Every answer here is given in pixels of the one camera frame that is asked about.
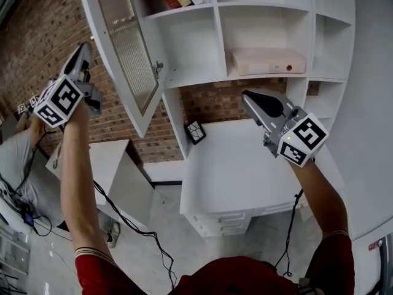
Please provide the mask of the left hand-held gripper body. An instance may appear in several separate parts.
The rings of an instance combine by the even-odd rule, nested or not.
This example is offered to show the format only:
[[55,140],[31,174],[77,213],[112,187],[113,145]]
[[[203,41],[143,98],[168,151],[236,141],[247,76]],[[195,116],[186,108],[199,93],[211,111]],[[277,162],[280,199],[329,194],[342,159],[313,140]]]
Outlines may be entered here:
[[64,125],[80,101],[90,108],[91,116],[102,112],[103,96],[91,82],[91,45],[84,42],[68,57],[57,79],[49,80],[41,93],[33,112],[48,126],[56,128]]

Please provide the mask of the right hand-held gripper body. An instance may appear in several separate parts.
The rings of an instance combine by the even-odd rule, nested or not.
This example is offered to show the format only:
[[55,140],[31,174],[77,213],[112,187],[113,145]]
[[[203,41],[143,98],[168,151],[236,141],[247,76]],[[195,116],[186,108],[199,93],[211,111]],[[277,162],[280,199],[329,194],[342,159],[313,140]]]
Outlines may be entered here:
[[243,91],[241,98],[248,114],[265,131],[263,145],[274,157],[304,167],[329,137],[313,113],[294,105],[284,94],[257,88]]

